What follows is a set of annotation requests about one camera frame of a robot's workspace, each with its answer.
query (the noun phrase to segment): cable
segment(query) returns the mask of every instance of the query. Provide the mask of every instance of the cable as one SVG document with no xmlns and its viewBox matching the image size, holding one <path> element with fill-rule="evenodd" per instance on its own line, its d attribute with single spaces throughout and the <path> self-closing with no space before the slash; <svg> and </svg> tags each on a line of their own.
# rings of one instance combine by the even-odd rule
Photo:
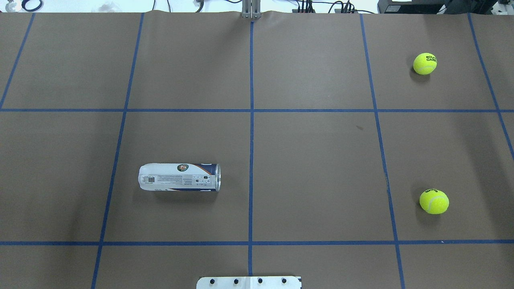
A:
<svg viewBox="0 0 514 289">
<path fill-rule="evenodd" d="M 353 13 L 353 12 L 350 12 L 350 10 L 355 10 L 355 5 L 350 3 L 350 0 L 348 0 L 348 2 L 346 2 L 346 4 L 344 5 L 344 8 L 341 9 L 340 13 Z"/>
<path fill-rule="evenodd" d="M 196 11 L 196 13 L 199 13 L 204 8 L 204 0 L 200 0 L 200 8 Z"/>
<path fill-rule="evenodd" d="M 320 2 L 314 2 L 312 0 L 302 0 L 302 8 L 300 8 L 300 3 L 297 0 L 296 3 L 298 4 L 298 13 L 314 13 L 313 3 Z"/>
<path fill-rule="evenodd" d="M 30 0 L 23 0 L 22 1 L 22 8 L 27 11 L 27 12 L 34 12 L 34 11 L 38 11 L 42 6 L 43 6 L 43 0 L 39 0 L 39 5 L 34 8 L 34 9 L 27 9 L 25 7 L 25 5 L 27 4 L 27 2 L 29 2 Z"/>
<path fill-rule="evenodd" d="M 353 12 L 367 12 L 370 14 L 375 14 L 375 12 L 367 11 L 367 10 L 350 10 L 347 13 L 353 13 Z"/>
<path fill-rule="evenodd" d="M 327 13 L 330 13 L 330 11 L 332 11 L 332 7 L 333 7 L 335 4 L 337 4 L 337 3 L 341 3 L 341 10 L 343 10 L 343 5 L 344 5 L 343 1 L 335 1 L 334 3 L 332 3 L 332 6 L 330 6 L 330 9 L 328 10 L 328 12 L 327 12 Z"/>
</svg>

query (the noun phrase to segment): grid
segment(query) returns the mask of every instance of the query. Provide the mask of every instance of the grid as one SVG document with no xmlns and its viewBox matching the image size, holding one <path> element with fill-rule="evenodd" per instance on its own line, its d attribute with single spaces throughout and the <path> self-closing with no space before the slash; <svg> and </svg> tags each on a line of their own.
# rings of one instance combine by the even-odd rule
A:
<svg viewBox="0 0 514 289">
<path fill-rule="evenodd" d="M 126 98 L 124 102 L 124 107 L 122 109 L 7 109 L 3 108 L 6 97 L 8 96 L 9 86 L 12 82 L 12 79 L 15 77 L 16 67 L 22 56 L 23 49 L 27 38 L 30 34 L 30 29 L 36 14 L 32 14 L 30 22 L 28 24 L 26 33 L 24 35 L 22 44 L 14 61 L 14 65 L 12 67 L 11 73 L 9 75 L 9 79 L 7 81 L 6 87 L 4 89 L 4 93 L 2 95 L 2 99 L 0 101 L 0 112 L 118 112 L 122 113 L 121 125 L 119 129 L 118 141 L 116 145 L 116 153 L 114 156 L 114 164 L 112 167 L 112 174 L 110 178 L 109 189 L 107 193 L 107 201 L 105 204 L 105 212 L 102 221 L 102 227 L 100 232 L 100 238 L 98 242 L 81 242 L 81 241 L 0 241 L 1 246 L 94 246 L 98 248 L 97 257 L 95 262 L 95 268 L 93 273 L 93 279 L 91 281 L 91 288 L 96 287 L 96 281 L 98 276 L 99 267 L 101 265 L 101 257 L 102 257 L 102 249 L 104 246 L 247 246 L 248 247 L 248 275 L 253 275 L 253 261 L 252 261 L 252 252 L 253 246 L 307 246 L 307 245 L 317 245 L 317 246 L 343 246 L 343 245 L 394 245 L 396 251 L 397 265 L 398 265 L 398 274 L 400 279 L 401 288 L 405 288 L 405 281 L 403 276 L 403 267 L 402 267 L 402 258 L 400 254 L 400 245 L 422 245 L 422 244 L 438 244 L 438 245 L 446 245 L 446 244 L 514 244 L 513 239 L 475 239 L 475 240 L 399 240 L 397 228 L 396 228 L 396 220 L 395 213 L 393 208 L 393 198 L 391 196 L 391 187 L 389 182 L 389 174 L 388 174 L 388 166 L 387 166 L 387 156 L 384 152 L 384 144 L 382 141 L 382 132 L 380 127 L 380 114 L 382 113 L 491 113 L 497 114 L 499 122 L 502 127 L 502 131 L 505 136 L 505 141 L 510 150 L 511 156 L 514 159 L 514 150 L 512 148 L 512 143 L 509 138 L 509 134 L 507 131 L 507 127 L 504 122 L 503 114 L 506 113 L 514 113 L 514 110 L 511 109 L 501 109 L 497 98 L 494 93 L 494 89 L 492 87 L 491 81 L 489 79 L 489 75 L 483 61 L 481 51 L 479 48 L 479 44 L 475 35 L 475 29 L 473 26 L 473 21 L 471 15 L 468 14 L 468 21 L 470 26 L 470 31 L 473 36 L 476 53 L 478 54 L 478 58 L 480 60 L 480 65 L 483 69 L 483 73 L 485 76 L 485 81 L 487 82 L 487 86 L 490 90 L 490 94 L 495 106 L 495 109 L 463 109 L 463 110 L 454 110 L 454 109 L 379 109 L 377 107 L 377 101 L 375 97 L 375 88 L 373 84 L 372 77 L 372 67 L 370 64 L 370 57 L 368 51 L 368 44 L 366 41 L 366 33 L 365 33 L 365 23 L 362 15 L 360 15 L 360 26 L 362 32 L 362 41 L 364 46 L 364 54 L 366 59 L 366 67 L 369 78 L 369 86 L 370 93 L 373 102 L 373 109 L 255 109 L 254 108 L 254 83 L 253 83 L 253 70 L 254 70 L 254 58 L 253 58 L 253 38 L 254 38 L 254 22 L 250 23 L 250 43 L 249 43 L 249 75 L 250 75 L 250 109 L 130 109 L 129 101 L 131 96 L 132 89 L 132 80 L 134 77 L 134 71 L 137 63 L 139 42 L 141 38 L 141 32 L 143 28 L 143 20 L 144 13 L 141 14 L 139 29 L 137 33 L 137 40 L 134 48 L 134 55 L 132 61 L 131 72 L 128 81 L 128 87 L 126 91 Z M 113 193 L 113 187 L 115 184 L 115 177 L 118 165 L 119 152 L 123 141 L 123 132 L 125 126 L 125 120 L 127 115 L 132 112 L 199 112 L 199 113 L 247 113 L 250 116 L 250 139 L 249 139 L 249 203 L 248 203 L 248 240 L 247 241 L 177 241 L 177 242 L 120 242 L 120 241 L 105 241 L 105 230 L 107 227 L 107 219 L 109 215 L 109 209 L 111 206 L 111 198 Z M 375 122 L 376 122 L 376 130 L 378 143 L 380 147 L 380 155 L 382 168 L 385 175 L 385 179 L 387 182 L 387 194 L 389 200 L 389 212 L 392 226 L 392 233 L 394 240 L 387 241 L 254 241 L 253 238 L 253 161 L 254 161 L 254 116 L 255 114 L 260 113 L 373 113 Z"/>
</svg>

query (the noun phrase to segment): black wire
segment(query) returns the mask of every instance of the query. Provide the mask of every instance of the black wire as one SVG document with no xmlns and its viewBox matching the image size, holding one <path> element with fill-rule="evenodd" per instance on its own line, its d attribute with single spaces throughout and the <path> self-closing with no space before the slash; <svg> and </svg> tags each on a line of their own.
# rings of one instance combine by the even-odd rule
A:
<svg viewBox="0 0 514 289">
<path fill-rule="evenodd" d="M 349 4 L 350 4 L 350 1 L 346 2 L 346 3 L 344 4 L 343 9 L 341 9 L 341 12 L 340 12 L 340 13 L 346 13 L 346 12 L 348 11 L 348 6 L 349 6 Z"/>
<path fill-rule="evenodd" d="M 367 10 L 350 10 L 347 13 L 353 13 L 353 12 L 367 12 L 371 14 L 375 14 L 375 12 L 367 11 Z"/>
<path fill-rule="evenodd" d="M 196 13 L 199 13 L 204 7 L 204 0 L 200 0 L 200 8 L 196 11 Z"/>
<path fill-rule="evenodd" d="M 341 3 L 341 10 L 343 10 L 343 5 L 344 5 L 343 1 L 335 1 L 334 3 L 332 3 L 332 6 L 330 6 L 328 13 L 330 13 L 330 11 L 332 11 L 332 7 L 334 7 L 334 5 L 337 3 Z"/>
<path fill-rule="evenodd" d="M 298 4 L 298 13 L 314 13 L 313 3 L 319 3 L 312 0 L 302 0 L 302 8 L 300 9 L 300 3 L 297 0 L 295 1 Z"/>
<path fill-rule="evenodd" d="M 333 4 L 333 2 L 323 2 L 323 1 L 310 1 L 311 3 L 323 3 L 323 4 Z"/>
</svg>

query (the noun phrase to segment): black box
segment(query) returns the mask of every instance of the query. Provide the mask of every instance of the black box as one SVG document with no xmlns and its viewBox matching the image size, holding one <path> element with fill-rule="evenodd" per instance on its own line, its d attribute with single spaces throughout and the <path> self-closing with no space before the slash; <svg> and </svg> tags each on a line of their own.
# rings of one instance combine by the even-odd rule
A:
<svg viewBox="0 0 514 289">
<path fill-rule="evenodd" d="M 391 14 L 437 14 L 445 0 L 412 0 L 411 2 L 394 2 L 378 0 L 378 12 Z"/>
</svg>

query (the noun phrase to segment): logo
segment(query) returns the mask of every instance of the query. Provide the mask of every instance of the logo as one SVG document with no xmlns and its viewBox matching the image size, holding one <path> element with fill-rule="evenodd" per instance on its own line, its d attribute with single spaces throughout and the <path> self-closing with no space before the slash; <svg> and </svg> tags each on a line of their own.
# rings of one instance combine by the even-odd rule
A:
<svg viewBox="0 0 514 289">
<path fill-rule="evenodd" d="M 433 62 L 437 63 L 437 59 L 435 58 L 435 56 L 428 55 L 428 56 L 426 56 L 426 58 L 427 58 L 427 61 L 433 61 Z"/>
<path fill-rule="evenodd" d="M 185 171 L 187 171 L 188 168 L 189 168 L 189 165 L 185 165 L 185 164 L 177 166 L 177 170 L 179 170 L 180 172 L 185 172 Z"/>
</svg>

